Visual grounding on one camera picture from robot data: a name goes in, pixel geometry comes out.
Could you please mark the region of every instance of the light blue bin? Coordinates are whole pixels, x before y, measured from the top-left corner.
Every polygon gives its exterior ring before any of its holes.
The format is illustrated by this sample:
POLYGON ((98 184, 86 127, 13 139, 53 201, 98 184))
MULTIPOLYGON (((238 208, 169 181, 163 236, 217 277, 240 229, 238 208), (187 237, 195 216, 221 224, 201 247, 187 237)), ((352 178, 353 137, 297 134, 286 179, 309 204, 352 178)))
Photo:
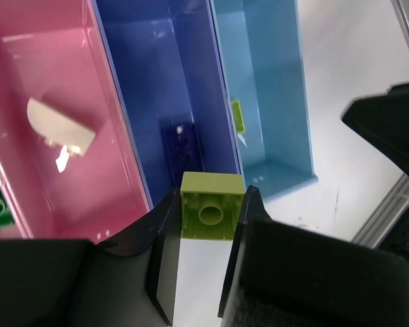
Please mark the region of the light blue bin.
POLYGON ((162 133, 171 123, 195 124, 205 172, 239 174, 209 0, 93 3, 150 202, 176 186, 162 133))
POLYGON ((275 198, 317 181, 295 0, 213 0, 226 88, 241 102, 246 185, 275 198))

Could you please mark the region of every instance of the white surface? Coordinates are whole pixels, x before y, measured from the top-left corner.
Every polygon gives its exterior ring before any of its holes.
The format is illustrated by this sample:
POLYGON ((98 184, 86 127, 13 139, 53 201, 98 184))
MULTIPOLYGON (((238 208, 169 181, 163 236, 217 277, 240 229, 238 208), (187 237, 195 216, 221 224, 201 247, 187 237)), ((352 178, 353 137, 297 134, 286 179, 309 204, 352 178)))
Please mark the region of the white surface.
MULTIPOLYGON (((402 172, 340 116, 355 97, 408 81, 409 51, 389 0, 299 0, 299 15, 320 182, 266 207, 276 220, 350 240, 402 172)), ((176 327, 221 324, 216 316, 230 247, 182 240, 176 327)))

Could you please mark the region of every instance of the plastic bin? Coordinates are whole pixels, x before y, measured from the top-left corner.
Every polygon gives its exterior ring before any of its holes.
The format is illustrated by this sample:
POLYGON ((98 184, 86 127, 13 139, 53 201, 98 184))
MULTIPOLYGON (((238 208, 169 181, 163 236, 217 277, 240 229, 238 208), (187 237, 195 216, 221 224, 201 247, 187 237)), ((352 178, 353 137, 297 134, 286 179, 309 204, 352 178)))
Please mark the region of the plastic bin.
POLYGON ((246 185, 273 198, 317 181, 312 163, 295 0, 213 0, 246 185))
POLYGON ((148 212, 91 3, 0 1, 0 187, 22 237, 98 242, 148 212), (85 153, 61 144, 76 124, 85 153))
POLYGON ((153 204, 180 186, 164 147, 167 121, 194 123, 205 172, 239 174, 209 0, 94 3, 153 204))

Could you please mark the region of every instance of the lime green lego brick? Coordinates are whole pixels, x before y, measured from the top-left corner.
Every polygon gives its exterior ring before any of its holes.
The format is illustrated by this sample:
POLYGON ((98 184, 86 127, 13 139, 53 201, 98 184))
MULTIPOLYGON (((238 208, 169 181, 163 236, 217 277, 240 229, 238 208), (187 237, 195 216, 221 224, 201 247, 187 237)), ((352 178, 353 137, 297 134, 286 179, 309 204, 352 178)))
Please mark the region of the lime green lego brick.
POLYGON ((244 193, 241 175, 185 172, 182 237, 233 240, 244 193))
POLYGON ((185 172, 181 193, 216 193, 244 195, 243 177, 238 174, 216 174, 212 172, 185 172))
POLYGON ((245 133, 244 117, 243 111, 241 109, 241 102, 239 102, 239 100, 232 101, 232 112, 234 126, 237 129, 237 133, 244 134, 245 133))

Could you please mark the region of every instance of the dark blue lego brick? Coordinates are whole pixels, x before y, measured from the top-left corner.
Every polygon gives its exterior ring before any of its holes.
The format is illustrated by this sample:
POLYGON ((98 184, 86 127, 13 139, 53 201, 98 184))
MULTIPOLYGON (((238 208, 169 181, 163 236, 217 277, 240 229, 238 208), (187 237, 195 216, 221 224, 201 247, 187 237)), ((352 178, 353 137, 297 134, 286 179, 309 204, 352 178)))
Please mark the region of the dark blue lego brick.
POLYGON ((163 128, 164 144, 173 186, 180 187, 184 172, 203 172, 196 126, 179 123, 163 128))

